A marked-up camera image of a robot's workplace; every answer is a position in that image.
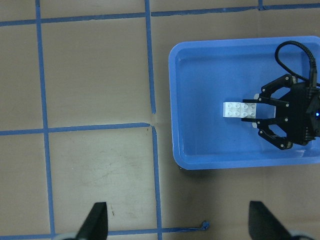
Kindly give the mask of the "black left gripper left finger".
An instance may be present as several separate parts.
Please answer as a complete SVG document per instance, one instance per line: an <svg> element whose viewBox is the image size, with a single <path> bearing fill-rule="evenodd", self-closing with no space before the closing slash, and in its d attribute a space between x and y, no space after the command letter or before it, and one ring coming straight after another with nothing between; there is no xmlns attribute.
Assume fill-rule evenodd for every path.
<svg viewBox="0 0 320 240"><path fill-rule="evenodd" d="M108 237L108 210L106 202L96 202L77 232L76 240L106 240Z"/></svg>

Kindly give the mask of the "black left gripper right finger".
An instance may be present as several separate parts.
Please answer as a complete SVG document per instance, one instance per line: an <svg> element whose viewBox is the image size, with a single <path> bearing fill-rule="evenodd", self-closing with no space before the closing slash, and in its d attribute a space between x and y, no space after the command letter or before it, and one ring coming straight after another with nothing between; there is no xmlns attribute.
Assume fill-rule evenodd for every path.
<svg viewBox="0 0 320 240"><path fill-rule="evenodd" d="M262 201L249 203L249 236L252 240L292 240L293 236Z"/></svg>

